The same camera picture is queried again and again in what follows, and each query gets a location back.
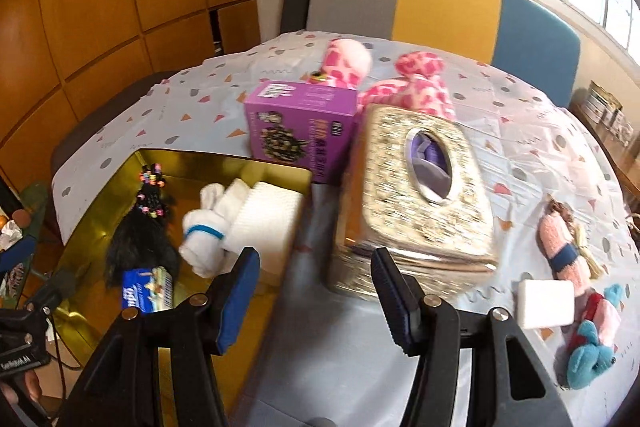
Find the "gold box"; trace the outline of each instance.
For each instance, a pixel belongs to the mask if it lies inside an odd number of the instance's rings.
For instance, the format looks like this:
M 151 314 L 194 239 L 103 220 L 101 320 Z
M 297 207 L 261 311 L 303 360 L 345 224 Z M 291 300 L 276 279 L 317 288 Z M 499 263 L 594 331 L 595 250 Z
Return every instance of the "gold box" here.
M 439 200 L 424 195 L 407 161 L 418 133 L 435 140 L 451 183 Z M 497 269 L 493 216 L 471 146 L 454 123 L 386 105 L 368 108 L 342 187 L 329 284 L 376 299 L 370 254 L 387 247 L 401 272 L 426 293 L 450 299 Z
M 241 178 L 249 186 L 267 182 L 308 194 L 311 172 L 249 158 L 209 153 L 138 150 L 118 169 L 100 191 L 78 223 L 65 247 L 58 267 L 78 274 L 76 293 L 56 311 L 56 327 L 71 353 L 82 363 L 97 347 L 103 334 L 121 311 L 122 292 L 104 285 L 104 255 L 111 234 L 129 211 L 140 188 L 138 176 L 144 164 L 159 163 L 166 179 L 164 195 L 173 200 L 168 235 L 177 248 L 182 241 L 182 216 L 200 206 L 200 189 L 209 183 L 229 186 Z M 174 283 L 174 304 L 194 293 L 204 292 L 211 279 L 202 279 L 182 261 Z M 278 288 L 263 287 L 249 305 L 238 341 L 223 357 L 212 357 L 216 380 L 225 409 L 229 411 L 253 365 L 271 317 Z M 161 394 L 163 412 L 170 410 L 173 388 L 168 350 L 161 350 Z M 171 414 L 166 418 L 169 425 Z

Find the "yellow container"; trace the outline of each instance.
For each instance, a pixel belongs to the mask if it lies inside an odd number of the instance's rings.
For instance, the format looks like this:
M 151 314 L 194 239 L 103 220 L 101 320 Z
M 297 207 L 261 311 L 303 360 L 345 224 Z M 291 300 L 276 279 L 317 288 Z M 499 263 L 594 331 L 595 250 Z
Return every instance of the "yellow container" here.
M 134 152 L 100 191 L 69 238 L 58 267 L 73 270 L 76 293 L 56 311 L 56 327 L 64 343 L 82 365 L 86 364 L 103 334 L 121 310 L 122 292 L 104 285 L 104 256 L 116 226 L 129 212 L 140 188 L 138 176 L 144 164 L 159 163 L 166 179 L 163 194 L 172 201 L 168 227 L 177 248 L 182 240 L 182 216 L 200 206 L 200 189 L 206 184 L 229 186 L 240 178 L 249 186 L 267 182 L 308 194 L 311 172 L 286 165 L 198 152 L 143 149 Z M 287 254 L 292 250 L 290 245 Z M 194 293 L 204 292 L 211 279 L 196 276 L 182 262 L 174 284 L 174 305 Z M 225 409 L 231 410 L 252 367 L 278 294 L 263 287 L 249 305 L 238 341 L 223 357 L 212 357 Z M 161 352 L 163 410 L 173 402 L 168 350 Z

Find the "navy blue band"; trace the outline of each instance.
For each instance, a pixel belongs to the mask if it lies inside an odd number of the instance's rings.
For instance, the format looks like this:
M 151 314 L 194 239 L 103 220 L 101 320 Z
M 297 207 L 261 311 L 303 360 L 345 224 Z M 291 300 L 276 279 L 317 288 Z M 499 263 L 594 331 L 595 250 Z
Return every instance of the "navy blue band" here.
M 184 237 L 187 237 L 191 232 L 207 232 L 209 235 L 213 235 L 218 239 L 222 239 L 223 237 L 225 237 L 225 234 L 223 234 L 222 232 L 219 232 L 216 229 L 212 229 L 207 225 L 193 225 L 189 230 L 187 230 L 184 233 Z
M 553 259 L 549 259 L 551 270 L 556 273 L 561 271 L 562 268 L 569 266 L 573 261 L 575 261 L 576 257 L 578 257 L 578 253 L 575 251 L 574 245 L 567 243 L 560 249 Z

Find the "beaded braid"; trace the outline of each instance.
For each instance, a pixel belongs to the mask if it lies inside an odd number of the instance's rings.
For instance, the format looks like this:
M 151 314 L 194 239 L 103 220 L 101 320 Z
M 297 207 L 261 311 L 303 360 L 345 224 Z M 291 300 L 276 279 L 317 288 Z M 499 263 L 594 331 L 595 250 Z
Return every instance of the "beaded braid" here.
M 140 172 L 140 181 L 142 187 L 136 195 L 136 206 L 143 214 L 149 217 L 162 217 L 165 214 L 164 204 L 160 200 L 160 188 L 164 187 L 164 178 L 162 178 L 162 168 L 159 163 L 154 163 L 149 168 L 147 165 L 142 166 Z

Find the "white soap bar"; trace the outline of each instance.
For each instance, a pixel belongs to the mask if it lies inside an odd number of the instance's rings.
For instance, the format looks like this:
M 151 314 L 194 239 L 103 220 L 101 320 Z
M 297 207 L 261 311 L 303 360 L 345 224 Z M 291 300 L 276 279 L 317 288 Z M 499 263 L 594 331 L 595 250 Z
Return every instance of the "white soap bar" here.
M 574 314 L 571 281 L 525 279 L 518 284 L 518 325 L 523 330 L 565 326 Z
M 302 202 L 298 192 L 258 182 L 249 191 L 222 247 L 236 255 L 244 247 L 255 248 L 260 255 L 261 280 L 276 285 L 286 266 Z

